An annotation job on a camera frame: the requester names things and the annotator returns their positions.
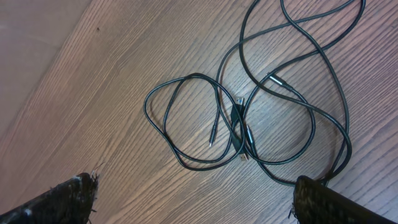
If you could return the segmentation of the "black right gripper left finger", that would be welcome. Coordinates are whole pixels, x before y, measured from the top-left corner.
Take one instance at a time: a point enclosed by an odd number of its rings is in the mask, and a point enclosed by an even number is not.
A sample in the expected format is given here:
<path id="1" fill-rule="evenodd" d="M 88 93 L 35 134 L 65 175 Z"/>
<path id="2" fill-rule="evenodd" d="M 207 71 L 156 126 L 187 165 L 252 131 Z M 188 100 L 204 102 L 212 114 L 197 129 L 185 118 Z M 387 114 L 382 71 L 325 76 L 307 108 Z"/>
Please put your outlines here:
<path id="1" fill-rule="evenodd" d="M 1 215 L 1 223 L 90 223 L 97 199 L 99 175 L 86 173 L 54 188 Z"/>

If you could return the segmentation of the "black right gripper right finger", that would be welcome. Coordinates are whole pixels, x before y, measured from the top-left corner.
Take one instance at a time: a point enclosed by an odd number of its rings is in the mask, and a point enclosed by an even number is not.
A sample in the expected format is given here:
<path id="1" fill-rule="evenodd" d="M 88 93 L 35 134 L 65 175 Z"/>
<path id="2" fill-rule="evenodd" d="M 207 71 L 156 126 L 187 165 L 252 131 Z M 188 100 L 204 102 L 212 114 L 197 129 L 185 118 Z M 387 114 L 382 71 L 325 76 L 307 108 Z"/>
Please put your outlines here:
<path id="1" fill-rule="evenodd" d="M 304 175 L 295 184 L 292 213 L 299 223 L 392 223 Z"/>

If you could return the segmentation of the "black USB cable gray plug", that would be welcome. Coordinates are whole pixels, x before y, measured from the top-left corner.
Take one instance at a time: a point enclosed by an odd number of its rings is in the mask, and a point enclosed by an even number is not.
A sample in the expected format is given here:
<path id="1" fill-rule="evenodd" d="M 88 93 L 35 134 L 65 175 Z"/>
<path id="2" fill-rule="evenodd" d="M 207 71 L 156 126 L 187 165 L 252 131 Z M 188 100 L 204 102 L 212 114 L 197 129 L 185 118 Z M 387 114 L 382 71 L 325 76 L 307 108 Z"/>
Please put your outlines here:
<path id="1" fill-rule="evenodd" d="M 323 14 L 319 14 L 319 15 L 315 15 L 315 16 L 311 16 L 311 17 L 307 17 L 304 19 L 299 19 L 299 20 L 293 20 L 288 12 L 286 11 L 285 8 L 285 4 L 284 1 L 281 0 L 280 1 L 280 6 L 281 6 L 281 10 L 283 15 L 285 16 L 285 18 L 288 20 L 288 23 L 286 24 L 282 24 L 280 26 L 277 26 L 277 29 L 280 29 L 281 27 L 286 27 L 286 26 L 293 26 L 295 29 L 297 29 L 303 36 L 305 36 L 311 43 L 312 45 L 315 47 L 315 50 L 312 52 L 309 52 L 307 54 L 301 55 L 299 57 L 293 58 L 292 60 L 289 60 L 288 62 L 283 63 L 282 65 L 279 65 L 277 68 L 273 69 L 271 72 L 269 72 L 261 81 L 258 81 L 253 75 L 252 73 L 249 71 L 247 63 L 245 61 L 244 58 L 244 51 L 243 51 L 243 43 L 247 40 L 251 40 L 259 35 L 265 34 L 266 31 L 262 31 L 262 32 L 258 32 L 257 34 L 254 34 L 250 37 L 245 38 L 244 36 L 244 31 L 246 28 L 246 24 L 247 21 L 249 19 L 249 16 L 252 12 L 252 10 L 254 9 L 254 7 L 256 6 L 257 1 L 254 1 L 251 6 L 249 7 L 242 26 L 241 26 L 241 31 L 240 31 L 240 36 L 239 36 L 239 56 L 241 59 L 241 63 L 243 65 L 244 70 L 246 71 L 248 77 L 256 84 L 255 89 L 253 90 L 254 93 L 256 93 L 258 91 L 258 89 L 262 89 L 278 98 L 282 98 L 283 100 L 287 100 L 287 101 L 291 101 L 295 104 L 298 104 L 300 106 L 305 107 L 308 112 L 310 113 L 310 115 L 312 116 L 314 114 L 314 112 L 318 113 L 319 115 L 323 116 L 324 118 L 328 119 L 331 123 L 333 123 L 340 131 L 341 135 L 343 136 L 343 142 L 341 145 L 340 150 L 338 151 L 338 154 L 335 158 L 335 161 L 333 162 L 333 164 L 330 167 L 330 170 L 324 175 L 324 177 L 322 177 L 321 179 L 318 179 L 319 182 L 323 183 L 323 184 L 327 184 L 332 178 L 334 178 L 335 176 L 337 176 L 348 164 L 349 160 L 351 159 L 352 156 L 352 143 L 351 143 L 351 139 L 349 138 L 349 110 L 348 110 L 348 104 L 347 104 L 347 100 L 344 94 L 344 91 L 341 87 L 340 81 L 338 79 L 338 77 L 336 76 L 335 70 L 332 66 L 332 64 L 330 63 L 328 57 L 325 54 L 325 50 L 329 49 L 330 47 L 334 46 L 336 43 L 338 43 L 343 37 L 345 37 L 358 23 L 360 17 L 362 16 L 363 12 L 364 12 L 364 8 L 366 5 L 366 1 L 362 0 L 361 4 L 360 4 L 360 8 L 359 8 L 359 12 L 358 15 L 356 17 L 356 19 L 353 21 L 353 23 L 341 34 L 339 35 L 335 40 L 333 40 L 332 42 L 330 42 L 329 44 L 327 44 L 324 47 L 321 47 L 318 42 L 308 33 L 306 32 L 304 29 L 302 29 L 298 23 L 299 22 L 305 22 L 305 21 L 310 21 L 310 20 L 314 20 L 314 19 L 318 19 L 320 17 L 324 17 L 327 16 L 329 14 L 333 14 L 334 12 L 336 12 L 338 9 L 333 9 L 331 11 L 325 12 Z M 344 109 L 344 114 L 345 114 L 345 124 L 341 125 L 337 119 L 335 119 L 334 117 L 332 117 L 332 115 L 326 113 L 325 111 L 321 110 L 320 108 L 317 108 L 309 103 L 307 103 L 307 101 L 305 100 L 296 100 L 294 98 L 285 96 L 285 95 L 281 95 L 279 93 L 276 93 L 268 88 L 266 88 L 263 83 L 269 79 L 270 77 L 274 77 L 276 76 L 276 73 L 279 72 L 280 70 L 282 70 L 283 68 L 296 63 L 298 61 L 304 60 L 306 58 L 309 58 L 313 55 L 317 55 L 319 54 L 322 59 L 324 60 L 325 64 L 327 65 L 330 74 L 332 75 L 332 78 L 335 82 L 335 85 L 338 89 L 338 93 L 340 94 L 341 100 L 342 100 L 342 104 L 343 104 L 343 109 Z"/>

